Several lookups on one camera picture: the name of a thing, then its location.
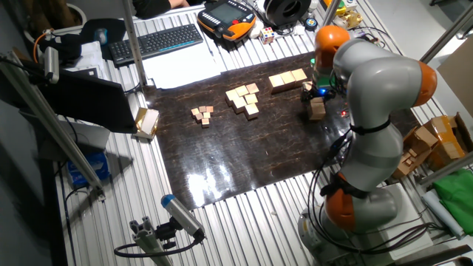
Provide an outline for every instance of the computer monitor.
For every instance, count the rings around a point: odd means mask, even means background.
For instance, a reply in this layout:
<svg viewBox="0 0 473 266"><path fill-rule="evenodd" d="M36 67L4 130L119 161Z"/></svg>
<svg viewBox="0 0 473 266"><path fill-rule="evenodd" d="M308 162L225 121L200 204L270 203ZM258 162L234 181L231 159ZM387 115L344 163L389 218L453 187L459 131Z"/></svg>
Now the computer monitor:
<svg viewBox="0 0 473 266"><path fill-rule="evenodd" d="M41 65L21 61L28 69L44 73ZM18 108L28 105L0 71L0 99ZM39 84L54 112L105 127L111 132L136 133L137 127L121 84L61 69L56 84Z"/></svg>

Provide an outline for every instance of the metal slotted table surface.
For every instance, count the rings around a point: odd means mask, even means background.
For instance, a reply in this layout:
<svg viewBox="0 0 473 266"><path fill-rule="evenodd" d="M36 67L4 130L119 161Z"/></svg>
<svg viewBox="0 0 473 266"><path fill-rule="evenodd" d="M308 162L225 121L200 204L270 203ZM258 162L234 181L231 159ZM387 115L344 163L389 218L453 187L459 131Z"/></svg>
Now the metal slotted table surface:
<svg viewBox="0 0 473 266"><path fill-rule="evenodd" d="M147 21L135 20L138 36L153 33L183 24L196 24L197 13L202 7L172 10L169 13ZM358 0L358 12L364 17L361 26L377 27L387 31L366 0ZM317 21L323 21L324 11L316 11ZM57 33L79 33L80 27L59 30ZM387 44L387 49L399 50L386 36L370 32ZM203 34L219 69L227 70L248 67L267 61L278 60L305 52L314 51L315 33L287 36L270 45L259 40L248 40L241 47L216 45ZM104 61L106 75L111 81L121 83L124 90L138 84L136 66L114 68L112 61ZM139 106L146 107L141 92L129 95L132 112ZM435 99L412 109L419 123L431 117L444 114ZM94 191L73 194L66 205L60 203L64 231L64 243L69 265L153 265L151 259L125 259L114 255L114 248L133 243L129 222L149 216L153 225L169 221L169 214L160 205L165 194L171 194L168 176L156 139L143 140L130 134L111 133L106 145L112 177L103 181L106 200L99 202ZM337 171L338 166L325 169L321 184L327 182L328 174ZM59 202L64 202L72 188L66 171L55 180ZM292 177L267 185L214 204L194 209L192 214L201 221L207 234L203 245L185 253L170 256L174 265L312 265L314 260L301 243L297 234L297 220L305 208L311 173ZM402 179L403 187L420 212L424 206L419 197L412 174ZM318 204L322 198L317 197ZM69 214L70 226L65 211ZM424 222L436 221L428 211ZM431 232L432 239L442 237ZM191 243L185 232L178 232L178 248ZM138 248L129 252L138 253Z"/></svg>

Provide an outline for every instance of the small wooden cube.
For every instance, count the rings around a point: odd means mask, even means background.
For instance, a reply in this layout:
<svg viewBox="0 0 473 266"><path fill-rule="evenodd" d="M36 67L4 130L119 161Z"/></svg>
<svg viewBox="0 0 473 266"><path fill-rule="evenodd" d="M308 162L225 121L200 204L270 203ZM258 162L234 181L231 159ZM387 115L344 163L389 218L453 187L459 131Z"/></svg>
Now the small wooden cube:
<svg viewBox="0 0 473 266"><path fill-rule="evenodd" d="M210 120L208 118L202 119L202 128L207 129L210 126Z"/></svg>
<svg viewBox="0 0 473 266"><path fill-rule="evenodd" d="M259 110L258 110L258 107L256 107L255 103L248 104L247 106L245 106L246 119L251 120L251 119L257 118L258 114L259 114Z"/></svg>
<svg viewBox="0 0 473 266"><path fill-rule="evenodd" d="M200 113L198 108L192 109L191 112L192 112L192 117L195 117L195 115Z"/></svg>
<svg viewBox="0 0 473 266"><path fill-rule="evenodd" d="M312 81L303 82L302 88L307 91L310 91L312 89Z"/></svg>
<svg viewBox="0 0 473 266"><path fill-rule="evenodd" d="M409 153L410 153L413 157L417 157L417 153L416 153L413 149L409 149Z"/></svg>
<svg viewBox="0 0 473 266"><path fill-rule="evenodd" d="M238 94L239 97L243 97L245 95L247 95L248 93L248 90L246 89L246 86L239 86L238 88L235 89L236 93Z"/></svg>
<svg viewBox="0 0 473 266"><path fill-rule="evenodd" d="M302 83L307 80L307 76L302 69L293 70L291 73L296 80L296 84L294 86L302 86Z"/></svg>
<svg viewBox="0 0 473 266"><path fill-rule="evenodd" d="M293 73L291 71L287 71L279 75L284 81L284 84L287 87L287 89L292 89L294 85L296 84L296 79L294 78Z"/></svg>
<svg viewBox="0 0 473 266"><path fill-rule="evenodd" d="M245 105L246 105L245 99L243 97L238 97L234 99L234 104L232 105L232 107L234 108L235 113L239 114L245 111Z"/></svg>
<svg viewBox="0 0 473 266"><path fill-rule="evenodd" d="M258 86L255 83L246 85L246 89L248 90L248 92L250 92L250 94L255 94L259 92Z"/></svg>
<svg viewBox="0 0 473 266"><path fill-rule="evenodd" d="M325 105L322 98L314 98L310 100L310 105L307 107L309 120L319 121L325 116Z"/></svg>
<svg viewBox="0 0 473 266"><path fill-rule="evenodd" d="M234 99L238 97L238 93L234 89L229 90L225 93L225 100L227 101L228 106L232 106Z"/></svg>
<svg viewBox="0 0 473 266"><path fill-rule="evenodd" d="M402 154L401 156L401 162L403 163L405 160L409 159L410 154L406 152L405 154Z"/></svg>
<svg viewBox="0 0 473 266"><path fill-rule="evenodd" d="M284 91L284 81L282 80L280 75L270 76L269 81L271 94Z"/></svg>
<svg viewBox="0 0 473 266"><path fill-rule="evenodd" d="M257 103L258 98L256 95L245 95L246 104Z"/></svg>
<svg viewBox="0 0 473 266"><path fill-rule="evenodd" d="M202 115L201 113L198 113L197 115L195 115L195 120L200 123L200 121L204 118L204 115Z"/></svg>

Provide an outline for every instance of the keyboard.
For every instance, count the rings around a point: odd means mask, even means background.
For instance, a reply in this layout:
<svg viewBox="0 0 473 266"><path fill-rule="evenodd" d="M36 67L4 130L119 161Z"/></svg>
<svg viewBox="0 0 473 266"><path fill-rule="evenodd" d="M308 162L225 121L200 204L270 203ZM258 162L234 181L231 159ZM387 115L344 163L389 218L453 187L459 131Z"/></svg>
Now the keyboard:
<svg viewBox="0 0 473 266"><path fill-rule="evenodd" d="M194 24L161 30L138 37L143 60L190 47L201 42L203 42L202 36ZM116 67L122 67L134 62L132 48L128 40L109 44L109 48Z"/></svg>

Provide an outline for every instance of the blue object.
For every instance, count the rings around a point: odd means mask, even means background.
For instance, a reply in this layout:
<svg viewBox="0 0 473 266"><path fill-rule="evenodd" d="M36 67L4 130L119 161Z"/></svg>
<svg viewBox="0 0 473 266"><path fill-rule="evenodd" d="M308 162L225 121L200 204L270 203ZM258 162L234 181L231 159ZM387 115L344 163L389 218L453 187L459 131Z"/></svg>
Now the blue object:
<svg viewBox="0 0 473 266"><path fill-rule="evenodd" d="M163 206L163 208L166 208L166 206L175 198L176 197L173 194L165 195L161 199L161 205Z"/></svg>
<svg viewBox="0 0 473 266"><path fill-rule="evenodd" d="M103 152L88 154L85 156L85 158L87 162L90 163L90 166L94 169L100 180L104 180L110 175L109 164ZM69 172L74 185L87 184L87 180L73 162L67 162L67 171Z"/></svg>
<svg viewBox="0 0 473 266"><path fill-rule="evenodd" d="M106 37L106 29L104 28L100 28L100 29L96 29L95 33L94 33L94 41L98 41L101 43L101 46L107 44L107 42L109 41L108 38Z"/></svg>

